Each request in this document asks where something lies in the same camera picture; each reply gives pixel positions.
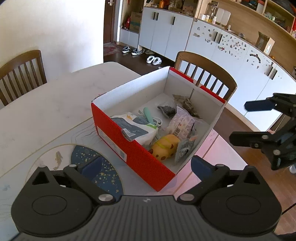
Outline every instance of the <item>brown wooden door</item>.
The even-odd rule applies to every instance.
[[[115,2],[116,0],[105,0],[104,44],[113,41]]]

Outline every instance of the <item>yellow plush toy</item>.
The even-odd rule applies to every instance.
[[[149,152],[159,161],[164,161],[177,151],[180,140],[175,135],[166,135],[153,144]]]

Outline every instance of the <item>wooden chair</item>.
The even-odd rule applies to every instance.
[[[32,50],[23,53],[0,68],[0,100],[6,106],[16,98],[45,83],[47,81],[41,51]]]
[[[226,94],[223,97],[224,100],[228,101],[230,99],[230,97],[233,95],[233,93],[235,92],[235,90],[237,89],[237,84],[234,81],[234,79],[231,77],[231,75],[226,70],[224,70],[219,65],[212,62],[211,60],[209,60],[205,57],[202,57],[198,54],[195,54],[195,53],[181,51],[177,55],[175,69],[180,70],[180,66],[181,66],[182,61],[188,62],[188,65],[184,71],[184,74],[186,74],[186,75],[188,74],[190,65],[191,64],[195,65],[195,68],[190,76],[190,78],[192,78],[192,79],[194,79],[198,67],[200,67],[202,69],[202,72],[201,72],[200,76],[198,77],[197,83],[195,85],[198,86],[200,84],[205,72],[208,72],[209,76],[206,79],[205,83],[203,84],[205,87],[207,87],[207,85],[209,84],[210,78],[212,76],[216,77],[216,80],[213,82],[212,86],[210,87],[211,91],[214,90],[218,80],[221,82],[221,85],[220,85],[218,91],[216,92],[217,95],[219,95],[222,88],[224,86],[226,86],[228,88],[228,91],[226,92]]]

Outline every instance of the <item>wooden floor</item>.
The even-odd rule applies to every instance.
[[[134,72],[144,75],[158,69],[158,66],[146,63],[147,57],[148,55],[146,54],[132,56],[130,53],[116,53],[105,56],[104,62],[118,62],[123,66],[133,70]],[[160,57],[163,60],[160,66],[174,66],[173,61],[165,59],[162,56]],[[228,143],[229,135],[233,131],[250,131],[247,126],[245,126],[234,114],[232,114],[227,109],[223,110],[221,117],[216,123],[214,129]],[[247,164],[253,165],[258,169],[281,203],[283,211],[296,203],[296,175],[291,174],[287,168],[272,171],[270,169],[270,162],[265,157],[265,155],[260,152],[260,150],[246,147],[232,147]],[[276,234],[292,232],[296,232],[296,207],[290,209],[281,217],[275,230]]]

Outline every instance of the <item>open cardboard box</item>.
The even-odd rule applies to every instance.
[[[148,107],[152,116],[163,120],[162,128],[169,125],[157,105],[173,100],[172,94],[191,96],[191,102],[206,122],[198,130],[199,138],[185,161],[175,164],[174,157],[159,162],[137,141],[125,139],[121,128],[110,117],[126,112],[137,114]],[[94,123],[99,136],[144,181],[160,191],[192,158],[214,127],[225,106],[225,100],[204,86],[195,86],[193,80],[172,67],[165,67],[125,83],[93,100]]]

